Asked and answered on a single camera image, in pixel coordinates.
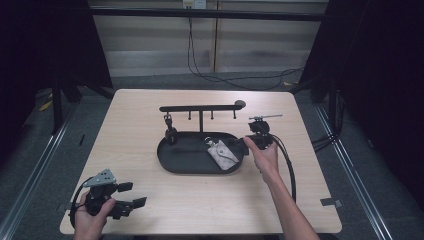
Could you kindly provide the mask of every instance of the white wall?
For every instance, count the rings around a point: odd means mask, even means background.
[[[182,8],[182,0],[91,0],[90,4]],[[207,1],[208,9],[293,13],[323,13],[326,5],[327,1],[312,0]],[[94,19],[112,76],[189,72],[188,19],[122,16],[95,16]],[[196,63],[203,72],[301,67],[318,27],[316,22],[193,19]]]

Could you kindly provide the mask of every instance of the aluminum rail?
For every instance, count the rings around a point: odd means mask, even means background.
[[[331,129],[330,123],[328,122],[328,116],[324,108],[317,107],[316,111],[328,136],[332,135],[333,131]],[[370,221],[378,239],[393,240],[393,236],[390,233],[389,227],[387,226],[382,214],[378,210],[377,205],[374,203],[373,199],[368,193],[367,188],[365,187],[361,177],[356,171],[355,166],[345,147],[343,146],[341,140],[334,140],[332,145],[334,147],[334,150],[336,151],[337,156],[339,157],[340,163],[342,164],[347,174],[347,177],[350,180],[350,183],[352,184],[353,189],[355,190],[356,195],[359,198],[360,203],[362,204],[362,207],[364,208],[368,220]]]
[[[70,111],[67,115],[65,122],[58,129],[55,135],[50,137],[50,140],[44,149],[43,154],[38,160],[33,172],[28,178],[24,188],[21,190],[18,198],[15,200],[13,206],[7,212],[3,222],[0,225],[0,240],[10,240],[15,234],[18,225],[27,210],[38,185],[40,184],[44,173],[51,162],[51,159],[56,152],[57,147],[62,141],[63,136],[68,127],[70,119],[73,117],[76,110],[76,104],[70,105]]]

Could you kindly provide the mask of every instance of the hand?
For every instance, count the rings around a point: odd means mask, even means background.
[[[85,202],[88,192],[81,196],[80,203]],[[85,206],[81,206],[75,213],[75,240],[98,240],[102,236],[103,227],[106,224],[106,218],[109,212],[115,206],[116,200],[111,198],[107,200],[100,212],[96,216],[91,216]]]
[[[244,137],[243,140],[252,151],[256,167],[261,171],[264,181],[269,183],[273,174],[279,174],[277,143],[272,142],[268,148],[260,150],[249,137]]]

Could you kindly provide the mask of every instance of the white cloth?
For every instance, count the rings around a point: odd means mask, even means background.
[[[222,170],[228,170],[239,162],[237,157],[221,140],[219,140],[218,144],[213,144],[208,148],[208,152]]]

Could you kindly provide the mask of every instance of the black cable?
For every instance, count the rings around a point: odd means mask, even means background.
[[[313,78],[311,78],[311,79],[309,79],[309,80],[307,80],[307,81],[304,81],[304,82],[302,82],[302,83],[298,84],[297,86],[293,87],[292,89],[288,90],[287,92],[289,92],[289,93],[291,93],[291,94],[293,94],[293,95],[294,95],[294,94],[296,94],[296,93],[298,93],[298,92],[300,92],[300,91],[303,91],[303,90],[305,90],[305,89],[311,88],[311,87],[312,87],[312,85],[313,85],[316,81],[320,80],[322,76],[323,76],[323,75],[318,75],[318,76],[313,77]]]
[[[225,82],[229,85],[232,85],[232,86],[235,86],[235,87],[238,87],[238,88],[242,88],[242,89],[245,89],[245,90],[250,90],[250,91],[267,91],[267,90],[271,90],[271,89],[274,89],[276,87],[279,87],[282,83],[283,76],[287,76],[287,75],[295,73],[297,71],[303,71],[303,69],[304,69],[304,67],[300,67],[300,68],[297,68],[297,69],[287,69],[287,70],[282,71],[278,75],[266,76],[266,77],[263,77],[263,76],[262,77],[237,77],[237,78],[222,79],[222,78],[215,77],[215,76],[203,75],[202,73],[200,73],[199,68],[197,67],[197,63],[196,63],[194,42],[193,42],[193,26],[192,26],[192,19],[191,18],[189,18],[189,26],[190,26],[190,32],[189,32],[189,44],[188,44],[188,51],[187,51],[187,65],[188,65],[188,68],[189,68],[191,73],[193,73],[195,76],[203,78],[204,80],[207,80],[207,81],[210,81],[210,82],[216,82],[216,83]],[[192,58],[193,58],[193,64],[194,64],[194,67],[196,69],[196,72],[191,68],[191,65],[190,65],[190,50],[191,50],[191,53],[192,53],[191,55],[192,55]],[[231,81],[235,81],[235,80],[245,80],[245,79],[273,79],[273,78],[279,78],[278,82],[271,87],[266,87],[266,88],[263,88],[263,89],[244,87],[244,86],[234,84],[234,83],[231,82]]]
[[[286,147],[284,146],[283,141],[276,135],[270,135],[272,137],[272,140],[277,143],[278,147],[280,148],[281,152],[283,153],[284,158],[286,159],[287,167],[289,169],[290,174],[290,182],[291,182],[291,189],[292,189],[292,198],[294,202],[296,202],[296,177],[294,175],[294,170],[292,166],[292,162],[290,161],[289,155],[287,153]]]
[[[317,140],[312,141],[312,144],[315,144],[314,151],[315,153],[321,151],[328,145],[332,144],[335,140],[337,140],[340,136],[341,130],[343,128],[343,119],[344,119],[344,111],[346,104],[343,101],[343,98],[341,97],[340,93],[337,95],[337,114],[339,115],[336,122],[336,129],[334,132],[332,132],[330,135],[323,136]]]
[[[76,211],[77,211],[77,209],[79,208],[79,207],[82,207],[82,206],[84,206],[84,203],[80,203],[81,205],[79,205],[79,206],[76,206],[76,204],[77,204],[77,199],[78,199],[78,196],[79,196],[79,194],[80,194],[80,192],[81,192],[81,190],[82,190],[82,188],[84,187],[84,183],[86,183],[86,182],[88,182],[88,180],[90,180],[90,179],[92,179],[93,177],[89,177],[87,180],[85,180],[80,186],[79,186],[79,188],[78,188],[78,190],[77,190],[77,192],[75,193],[75,195],[74,195],[74,199],[72,200],[72,205],[71,205],[71,211],[70,211],[70,213],[69,213],[69,219],[71,220],[71,225],[72,225],[72,227],[75,229],[75,213],[76,213]]]

